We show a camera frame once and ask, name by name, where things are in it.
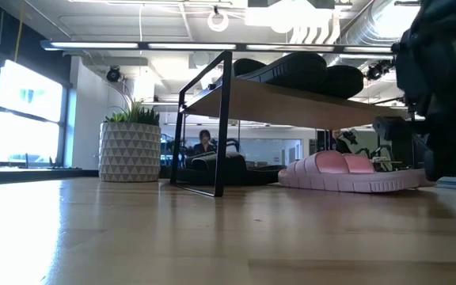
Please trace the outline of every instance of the ceiling light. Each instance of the ceiling light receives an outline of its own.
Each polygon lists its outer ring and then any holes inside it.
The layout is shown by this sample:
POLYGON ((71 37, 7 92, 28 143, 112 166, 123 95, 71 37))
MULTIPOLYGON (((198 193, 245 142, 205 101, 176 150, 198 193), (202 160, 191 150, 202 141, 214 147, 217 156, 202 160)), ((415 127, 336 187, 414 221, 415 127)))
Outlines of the ceiling light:
POLYGON ((149 49, 154 50, 234 50, 237 46, 235 44, 148 44, 149 49))
POLYGON ((248 44, 246 48, 249 51, 315 51, 315 52, 332 52, 333 47, 329 46, 311 46, 301 44, 248 44))
POLYGON ((353 4, 351 3, 342 3, 342 4, 336 4, 334 10, 335 11, 344 11, 344 10, 350 10, 353 8, 353 4))
POLYGON ((342 59, 393 59, 393 55, 339 55, 342 59))
POLYGON ((181 0, 167 0, 167 1, 156 1, 156 0, 68 0, 70 2, 80 2, 80 3, 106 3, 106 4, 133 4, 133 5, 160 5, 160 6, 177 6, 179 4, 184 4, 186 6, 213 6, 217 5, 219 7, 231 7, 231 2, 208 2, 208 1, 181 1, 181 0))
POLYGON ((360 47, 345 47, 345 52, 361 52, 361 53, 388 53, 389 55, 392 54, 391 47, 371 47, 371 46, 360 46, 360 47))
POLYGON ((52 48, 58 49, 137 49, 137 43, 83 43, 83 42, 55 42, 50 43, 52 48))
POLYGON ((230 20, 228 20, 228 14, 222 10, 218 11, 217 13, 214 13, 214 11, 212 11, 207 18, 207 25, 214 32, 222 32, 226 30, 226 28, 228 28, 229 22, 230 20), (222 21, 219 24, 214 24, 214 17, 216 15, 220 15, 222 17, 222 21))

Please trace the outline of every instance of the white wall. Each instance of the white wall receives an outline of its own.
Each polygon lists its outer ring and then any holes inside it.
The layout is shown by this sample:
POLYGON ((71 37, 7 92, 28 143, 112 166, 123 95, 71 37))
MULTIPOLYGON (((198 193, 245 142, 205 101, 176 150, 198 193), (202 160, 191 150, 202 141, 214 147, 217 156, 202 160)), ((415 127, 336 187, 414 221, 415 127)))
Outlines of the white wall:
POLYGON ((77 56, 71 60, 70 81, 65 166, 97 169, 100 124, 119 111, 113 107, 122 107, 124 99, 77 56))

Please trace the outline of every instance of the fluorescent light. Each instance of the fluorescent light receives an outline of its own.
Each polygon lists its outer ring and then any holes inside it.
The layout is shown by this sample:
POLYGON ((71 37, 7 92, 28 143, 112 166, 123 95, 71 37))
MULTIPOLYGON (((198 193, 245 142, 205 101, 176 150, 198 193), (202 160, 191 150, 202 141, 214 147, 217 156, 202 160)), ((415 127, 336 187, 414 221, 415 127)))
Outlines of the fluorescent light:
POLYGON ((80 49, 118 49, 139 48, 137 43, 83 43, 83 42, 55 42, 51 43, 54 48, 80 48, 80 49))
POLYGON ((393 55, 339 55, 342 59, 393 59, 393 55))
POLYGON ((391 47, 360 46, 360 47, 345 47, 344 51, 345 52, 365 52, 365 53, 385 52, 385 53, 391 54, 392 48, 391 47))
POLYGON ((331 52, 333 47, 328 46, 310 46, 305 44, 248 44, 246 48, 250 51, 316 51, 331 52))
POLYGON ((164 50, 234 50, 235 44, 148 44, 149 49, 164 49, 164 50))
POLYGON ((347 2, 347 3, 336 4, 334 10, 335 11, 343 11, 343 10, 349 10, 351 8, 353 8, 353 4, 347 2))
POLYGON ((160 5, 160 6, 177 6, 184 4, 185 6, 220 6, 220 7, 231 7, 231 2, 207 2, 207 1, 156 1, 156 0, 68 0, 70 2, 78 3, 107 3, 107 4, 146 4, 146 5, 160 5))

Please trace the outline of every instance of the window frame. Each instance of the window frame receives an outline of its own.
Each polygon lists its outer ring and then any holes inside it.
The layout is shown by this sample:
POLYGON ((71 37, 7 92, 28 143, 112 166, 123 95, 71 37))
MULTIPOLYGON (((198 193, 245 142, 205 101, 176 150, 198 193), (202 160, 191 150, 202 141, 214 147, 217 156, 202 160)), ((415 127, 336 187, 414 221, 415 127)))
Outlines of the window frame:
MULTIPOLYGON (((66 139, 66 125, 67 125, 67 122, 66 122, 67 121, 67 105, 68 105, 67 101, 68 101, 68 94, 70 93, 70 88, 69 88, 69 86, 66 86, 61 83, 60 83, 60 85, 63 88, 63 94, 62 94, 62 98, 61 98, 61 107, 60 107, 61 116, 59 117, 59 122, 55 122, 53 120, 48 120, 48 119, 45 119, 40 116, 28 114, 26 112, 16 111, 16 110, 13 110, 10 108, 0 107, 0 112, 9 112, 9 113, 14 114, 15 116, 24 117, 26 119, 37 120, 37 121, 45 122, 45 123, 57 124, 59 126, 59 135, 58 135, 57 154, 56 154, 56 158, 55 158, 55 166, 63 167, 64 166, 64 146, 65 146, 65 139, 66 139)), ((0 163, 0 165, 1 166, 25 166, 25 163, 24 162, 2 161, 0 163)), ((52 167, 52 165, 50 165, 48 163, 42 163, 42 162, 33 163, 31 166, 32 167, 52 167)))

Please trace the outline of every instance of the rope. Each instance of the rope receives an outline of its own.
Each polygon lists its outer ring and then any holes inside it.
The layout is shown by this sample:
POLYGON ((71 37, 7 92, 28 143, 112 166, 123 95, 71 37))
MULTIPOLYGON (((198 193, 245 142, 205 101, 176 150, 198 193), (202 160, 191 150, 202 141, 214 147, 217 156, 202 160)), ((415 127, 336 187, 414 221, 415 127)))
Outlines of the rope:
POLYGON ((19 24, 19 33, 17 34, 17 46, 15 47, 15 58, 13 61, 16 63, 19 56, 19 46, 21 45, 21 35, 22 35, 22 19, 24 18, 24 0, 21 2, 21 18, 19 24))

